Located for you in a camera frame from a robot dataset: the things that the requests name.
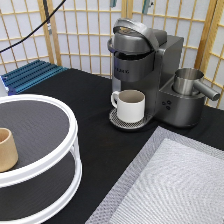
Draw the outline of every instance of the shoji screen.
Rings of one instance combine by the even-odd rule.
[[[52,0],[53,8],[61,0]],[[109,0],[67,0],[55,14],[62,65],[109,76],[111,57],[107,41],[121,17],[122,1],[116,8]]]
[[[0,49],[18,42],[42,22],[38,0],[0,0],[0,10]],[[49,61],[44,28],[0,54],[0,75],[39,58]]]
[[[154,0],[142,15],[143,0],[134,0],[133,19],[148,27],[184,37],[180,67],[194,67],[210,0]]]
[[[208,105],[224,110],[224,0],[216,6],[201,70],[206,76],[205,83],[221,93],[219,101],[208,100]]]

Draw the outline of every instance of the black table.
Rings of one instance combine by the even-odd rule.
[[[206,106],[200,123],[191,129],[155,120],[135,133],[115,129],[108,119],[111,85],[109,79],[70,69],[23,92],[63,101],[78,121],[81,184],[70,203],[47,224],[85,223],[158,126],[224,150],[224,111]]]

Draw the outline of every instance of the coffee machine lid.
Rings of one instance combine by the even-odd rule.
[[[118,19],[113,28],[112,46],[115,51],[126,54],[144,54],[167,41],[166,31],[153,30],[140,22]]]
[[[141,34],[128,28],[115,33],[112,45],[116,51],[127,54],[144,54],[153,50]]]

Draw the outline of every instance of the tan mug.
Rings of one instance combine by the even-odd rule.
[[[0,128],[0,172],[9,170],[17,161],[18,153],[12,132],[6,128]]]

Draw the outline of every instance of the drip tray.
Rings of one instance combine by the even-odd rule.
[[[135,123],[126,123],[117,117],[117,109],[114,108],[109,114],[110,122],[123,131],[137,131],[143,128],[153,118],[151,114],[145,114],[142,120]]]

